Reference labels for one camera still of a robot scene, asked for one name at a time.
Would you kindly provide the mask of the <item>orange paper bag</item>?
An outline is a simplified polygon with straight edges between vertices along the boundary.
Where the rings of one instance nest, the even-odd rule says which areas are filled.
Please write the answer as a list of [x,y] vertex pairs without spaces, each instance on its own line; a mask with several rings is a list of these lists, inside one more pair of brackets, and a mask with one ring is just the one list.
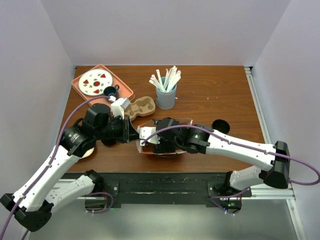
[[175,125],[192,125],[192,118],[171,118],[149,120],[137,127],[140,140],[136,140],[136,148],[140,154],[145,155],[174,155],[182,154],[185,151],[174,146],[173,139],[165,140],[159,135],[153,136],[146,143],[142,143],[147,137],[157,130],[175,126]]

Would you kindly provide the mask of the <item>cardboard cup carrier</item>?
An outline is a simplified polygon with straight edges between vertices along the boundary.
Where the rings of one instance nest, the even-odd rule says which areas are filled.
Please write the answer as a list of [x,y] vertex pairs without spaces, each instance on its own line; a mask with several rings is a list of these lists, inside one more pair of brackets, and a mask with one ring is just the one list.
[[156,110],[156,104],[150,96],[137,98],[125,109],[124,114],[133,121],[136,117],[146,117],[152,115]]

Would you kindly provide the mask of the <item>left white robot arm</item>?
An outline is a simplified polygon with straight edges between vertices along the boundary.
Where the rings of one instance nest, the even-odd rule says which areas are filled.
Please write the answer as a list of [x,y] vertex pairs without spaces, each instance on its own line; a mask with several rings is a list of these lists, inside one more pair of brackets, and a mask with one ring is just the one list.
[[109,106],[96,103],[86,110],[71,127],[62,129],[50,156],[31,179],[15,193],[4,194],[0,202],[23,227],[30,232],[41,229],[53,213],[85,195],[99,196],[105,180],[94,170],[88,170],[66,187],[54,190],[54,185],[66,171],[95,147],[129,143],[139,139],[128,116],[112,116]]

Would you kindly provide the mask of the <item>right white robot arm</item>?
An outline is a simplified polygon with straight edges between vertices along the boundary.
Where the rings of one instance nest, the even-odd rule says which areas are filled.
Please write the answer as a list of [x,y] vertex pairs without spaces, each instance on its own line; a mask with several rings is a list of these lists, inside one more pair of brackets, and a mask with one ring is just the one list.
[[259,184],[288,188],[289,148],[283,141],[275,144],[251,142],[203,125],[183,125],[170,117],[154,123],[162,153],[182,150],[189,154],[225,156],[251,164],[251,167],[227,174],[220,187],[227,196],[233,197],[240,190]]

